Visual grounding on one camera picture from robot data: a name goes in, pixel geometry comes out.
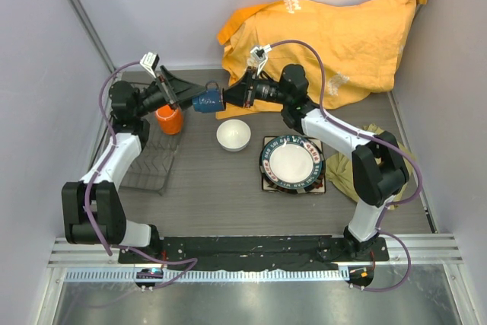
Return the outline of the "blue cup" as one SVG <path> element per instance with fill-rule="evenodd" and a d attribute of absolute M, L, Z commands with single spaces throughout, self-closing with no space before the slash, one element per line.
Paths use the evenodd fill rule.
<path fill-rule="evenodd" d="M 200 113 L 217 113 L 224 111 L 223 90 L 216 81 L 209 81 L 205 85 L 205 91 L 192 99 L 193 109 Z"/>

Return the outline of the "orange cup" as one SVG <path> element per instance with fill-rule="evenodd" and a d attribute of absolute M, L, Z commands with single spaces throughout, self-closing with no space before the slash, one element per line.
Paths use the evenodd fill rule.
<path fill-rule="evenodd" d="M 183 128 L 183 113 L 180 108 L 163 106 L 155 111 L 155 117 L 161 130 L 168 135 L 176 135 Z"/>

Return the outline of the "white ribbed bowl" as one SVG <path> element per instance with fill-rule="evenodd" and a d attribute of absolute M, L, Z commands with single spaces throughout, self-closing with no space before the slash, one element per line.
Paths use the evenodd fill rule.
<path fill-rule="evenodd" d="M 231 152 L 242 151 L 250 142 L 251 130 L 244 121 L 229 119 L 218 127 L 216 138 L 224 150 Z"/>

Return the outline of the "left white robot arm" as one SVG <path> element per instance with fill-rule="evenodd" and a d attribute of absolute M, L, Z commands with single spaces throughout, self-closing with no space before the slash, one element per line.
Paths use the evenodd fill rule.
<path fill-rule="evenodd" d="M 65 238 L 70 244 L 100 244 L 107 253 L 114 247 L 134 247 L 142 261 L 154 263 L 162 253 L 158 230 L 126 218 L 119 187 L 147 145 L 150 124 L 145 117 L 164 106 L 187 109 L 205 87 L 162 68 L 143 89 L 110 76 L 101 92 L 111 102 L 111 111 L 102 113 L 110 140 L 93 167 L 62 188 Z"/>

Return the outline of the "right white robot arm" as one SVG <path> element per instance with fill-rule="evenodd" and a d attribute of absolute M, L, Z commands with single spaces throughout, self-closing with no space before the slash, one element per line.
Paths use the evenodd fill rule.
<path fill-rule="evenodd" d="M 280 104 L 287 127 L 348 157 L 359 200 L 343 233 L 343 249 L 350 259 L 361 260 L 370 253 L 379 236 L 377 223 L 386 205 L 409 181 L 409 172 L 394 135 L 370 134 L 326 116 L 308 96 L 308 85 L 301 65 L 285 66 L 278 81 L 259 78 L 249 67 L 236 84 L 224 90 L 223 101 L 243 108 L 257 100 Z"/>

